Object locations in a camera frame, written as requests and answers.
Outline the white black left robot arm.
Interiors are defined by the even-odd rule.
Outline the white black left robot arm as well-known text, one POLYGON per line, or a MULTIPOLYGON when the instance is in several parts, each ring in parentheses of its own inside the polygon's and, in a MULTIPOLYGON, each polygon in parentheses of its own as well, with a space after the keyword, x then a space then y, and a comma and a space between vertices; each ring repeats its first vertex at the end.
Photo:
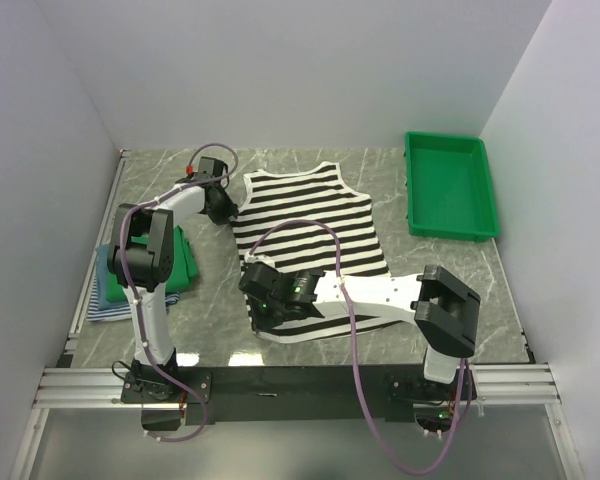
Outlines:
POLYGON ((226 162, 204 156, 164 193, 140 204, 123 203, 115 213, 107 266, 131 308, 134 361, 156 366, 146 375, 144 389, 159 402, 173 399, 180 388, 178 374, 169 370, 176 349, 165 303, 175 264, 175 229, 196 214, 216 225, 237 216, 238 207, 226 192, 230 173, 226 162))

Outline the aluminium frame rail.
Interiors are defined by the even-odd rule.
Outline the aluminium frame rail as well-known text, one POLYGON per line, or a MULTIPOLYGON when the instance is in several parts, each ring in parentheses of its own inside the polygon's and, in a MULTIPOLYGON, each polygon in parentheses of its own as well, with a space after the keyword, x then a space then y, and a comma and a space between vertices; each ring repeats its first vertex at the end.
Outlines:
MULTIPOLYGON (((473 365, 481 405, 559 404, 561 397, 546 364, 473 365)), ((123 382, 104 368, 48 368, 39 382, 34 409, 140 409, 124 404, 123 382)))

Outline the green plastic bin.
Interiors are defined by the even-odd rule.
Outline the green plastic bin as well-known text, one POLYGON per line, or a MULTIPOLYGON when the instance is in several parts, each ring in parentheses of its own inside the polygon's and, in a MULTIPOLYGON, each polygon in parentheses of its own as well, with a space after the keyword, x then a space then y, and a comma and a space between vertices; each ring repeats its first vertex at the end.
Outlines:
POLYGON ((409 232, 481 243, 500 234, 484 142, 477 137, 405 135, 409 232))

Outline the green tank top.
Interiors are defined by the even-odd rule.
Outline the green tank top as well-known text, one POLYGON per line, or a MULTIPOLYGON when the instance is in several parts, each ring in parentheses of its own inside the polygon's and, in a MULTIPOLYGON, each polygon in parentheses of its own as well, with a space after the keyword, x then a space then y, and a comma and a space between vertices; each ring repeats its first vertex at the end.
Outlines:
MULTIPOLYGON (((189 240, 183 229, 177 226, 174 229, 174 265, 166 283, 167 297, 177 297, 181 292, 187 290, 198 275, 199 269, 189 240)), ((109 272, 108 288, 111 289, 116 285, 119 285, 116 276, 109 272)))

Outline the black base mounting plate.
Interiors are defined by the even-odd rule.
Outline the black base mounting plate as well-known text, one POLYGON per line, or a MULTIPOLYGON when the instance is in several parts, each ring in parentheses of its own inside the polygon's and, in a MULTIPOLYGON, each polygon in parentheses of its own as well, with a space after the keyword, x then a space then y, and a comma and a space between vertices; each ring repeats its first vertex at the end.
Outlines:
MULTIPOLYGON (((359 373, 371 415, 387 422, 413 422, 418 409, 442 409, 457 389, 456 381, 427 381, 417 364, 363 365, 359 373)), ((173 408, 187 425, 201 421, 204 409, 211 424, 363 417, 353 371, 346 365, 181 367, 178 379, 195 395, 168 386, 155 373, 145 376, 148 382, 125 375, 121 402, 173 408)))

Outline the folded blue tank top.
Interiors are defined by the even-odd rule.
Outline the folded blue tank top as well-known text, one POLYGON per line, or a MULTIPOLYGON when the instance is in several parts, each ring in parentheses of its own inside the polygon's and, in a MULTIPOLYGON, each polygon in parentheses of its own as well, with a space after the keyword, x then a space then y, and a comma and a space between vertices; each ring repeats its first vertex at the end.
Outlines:
POLYGON ((109 270, 107 267, 108 252, 108 244, 100 245, 96 249, 96 293, 99 310, 105 310, 110 308, 110 302, 107 300, 107 287, 109 275, 109 270))

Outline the black white striped tank top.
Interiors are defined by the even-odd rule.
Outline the black white striped tank top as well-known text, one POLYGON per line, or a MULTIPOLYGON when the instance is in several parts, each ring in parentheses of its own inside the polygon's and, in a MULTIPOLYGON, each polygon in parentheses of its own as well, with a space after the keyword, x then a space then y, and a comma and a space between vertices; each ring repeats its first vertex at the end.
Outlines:
MULTIPOLYGON (((341 245, 345 275, 387 277, 388 263, 372 219, 372 199, 343 180, 340 165, 323 162, 300 173, 257 170, 244 176, 246 200, 232 220, 239 258, 276 225, 297 219, 315 220, 332 229, 341 245)), ((324 229, 294 224, 271 234, 256 253, 282 273, 335 269, 335 243, 324 229)))

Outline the blue white striped tank top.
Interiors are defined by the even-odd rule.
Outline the blue white striped tank top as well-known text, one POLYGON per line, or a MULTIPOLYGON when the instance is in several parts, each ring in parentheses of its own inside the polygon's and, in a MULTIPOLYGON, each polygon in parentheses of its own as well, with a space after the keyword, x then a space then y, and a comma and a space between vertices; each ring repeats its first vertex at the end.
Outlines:
POLYGON ((86 320, 89 322, 115 322, 131 319, 131 308, 123 289, 113 286, 102 287, 98 277, 91 282, 86 320))

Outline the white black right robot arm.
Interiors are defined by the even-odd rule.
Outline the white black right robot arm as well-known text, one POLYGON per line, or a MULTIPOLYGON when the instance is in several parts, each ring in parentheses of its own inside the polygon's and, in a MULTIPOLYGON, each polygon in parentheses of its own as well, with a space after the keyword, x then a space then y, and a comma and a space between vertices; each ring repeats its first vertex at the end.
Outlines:
POLYGON ((338 277, 319 269, 280 273, 256 262, 246 267, 239 289, 256 307, 256 325, 264 331, 350 313, 417 326, 428 343, 419 387, 432 399, 453 388, 460 361, 475 354, 481 297, 438 265, 418 275, 338 277))

